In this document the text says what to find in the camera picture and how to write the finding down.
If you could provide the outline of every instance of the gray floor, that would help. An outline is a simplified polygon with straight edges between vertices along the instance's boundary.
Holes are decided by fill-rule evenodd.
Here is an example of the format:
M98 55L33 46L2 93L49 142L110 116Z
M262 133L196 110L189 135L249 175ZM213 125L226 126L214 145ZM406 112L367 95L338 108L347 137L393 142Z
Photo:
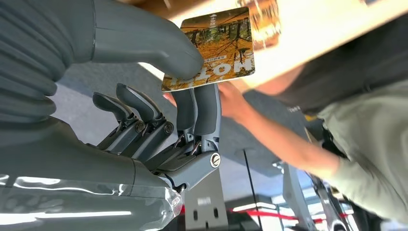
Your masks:
M111 113L93 106L92 92L98 91L114 97L116 83L124 83L145 92L169 120L175 121L176 109L162 97L161 81L138 64L72 66L58 83L57 94L52 97L57 104L54 116L68 122L83 142L97 144L116 126L116 121ZM265 116L305 137L303 127L310 125L300 113L289 113L279 102L255 91L246 93L245 97ZM222 119L220 149L225 157L221 165L221 180L226 200L251 194L242 149L252 150L247 153L255 193L268 196L281 194L281 171L272 167L272 163L278 161L278 158L244 128L227 118ZM299 176L301 185L310 187L307 176L302 172Z

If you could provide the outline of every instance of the yellow leaves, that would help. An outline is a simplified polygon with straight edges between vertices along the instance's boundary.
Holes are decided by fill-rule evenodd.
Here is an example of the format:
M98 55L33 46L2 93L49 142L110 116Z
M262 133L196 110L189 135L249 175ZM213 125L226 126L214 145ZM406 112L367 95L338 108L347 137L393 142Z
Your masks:
M252 74L255 64L247 18L248 14L239 15L232 23L186 32L205 60L203 73L198 73L190 80L165 76L162 90L188 89Z

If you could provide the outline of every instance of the person's arm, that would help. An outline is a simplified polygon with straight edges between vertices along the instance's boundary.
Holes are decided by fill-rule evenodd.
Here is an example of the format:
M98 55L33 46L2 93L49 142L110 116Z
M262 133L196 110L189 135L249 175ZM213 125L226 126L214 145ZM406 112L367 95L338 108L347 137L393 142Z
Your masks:
M311 144L284 126L269 120L251 106L236 121L282 161L321 178L332 176L339 157Z
M336 172L340 163L338 156L262 116L232 84L220 84L219 89L223 115L243 125L282 161L323 179Z

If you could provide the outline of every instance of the metal stand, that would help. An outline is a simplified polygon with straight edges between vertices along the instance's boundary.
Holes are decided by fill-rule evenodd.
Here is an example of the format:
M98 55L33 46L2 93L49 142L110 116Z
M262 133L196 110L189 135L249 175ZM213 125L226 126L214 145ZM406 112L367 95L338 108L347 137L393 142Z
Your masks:
M228 227L219 169L186 192L184 201L187 231Z
M285 163L283 169L283 198L299 219L297 226L308 231L316 231L315 223L309 213L299 184L296 168Z

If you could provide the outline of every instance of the gray shirt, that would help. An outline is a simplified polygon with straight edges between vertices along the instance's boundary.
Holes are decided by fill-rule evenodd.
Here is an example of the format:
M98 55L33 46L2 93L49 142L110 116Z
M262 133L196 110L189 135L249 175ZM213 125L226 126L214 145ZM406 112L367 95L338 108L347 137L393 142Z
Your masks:
M380 217L408 223L408 81L331 104L319 117L350 159L329 184Z

